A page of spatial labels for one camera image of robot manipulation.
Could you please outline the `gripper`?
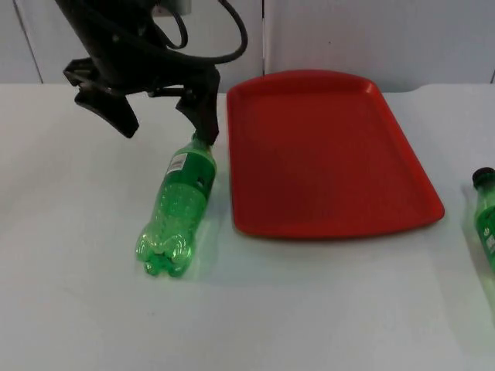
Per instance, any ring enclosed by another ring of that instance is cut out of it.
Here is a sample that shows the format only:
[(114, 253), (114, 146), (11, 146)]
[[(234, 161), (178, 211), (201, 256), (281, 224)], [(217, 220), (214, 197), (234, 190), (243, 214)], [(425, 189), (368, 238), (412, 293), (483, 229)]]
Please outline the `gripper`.
[(212, 146), (217, 140), (217, 95), (220, 56), (191, 56), (168, 38), (142, 38), (128, 43), (122, 38), (95, 41), (89, 56), (69, 62), (63, 73), (79, 87), (75, 103), (96, 114), (126, 138), (139, 128), (126, 95), (145, 92), (150, 97), (180, 97), (176, 109), (196, 129), (196, 136)]

